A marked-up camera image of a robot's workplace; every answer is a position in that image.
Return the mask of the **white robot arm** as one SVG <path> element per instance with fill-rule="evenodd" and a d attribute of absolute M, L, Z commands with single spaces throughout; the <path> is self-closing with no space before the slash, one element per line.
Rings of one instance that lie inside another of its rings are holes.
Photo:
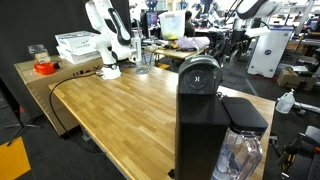
<path fill-rule="evenodd" d="M 142 59 L 141 39 L 131 37 L 110 0 L 88 0 L 85 9 L 92 28 L 98 31 L 89 38 L 89 43 L 103 60 L 101 77 L 104 80 L 120 77 L 119 60 L 138 65 Z"/>

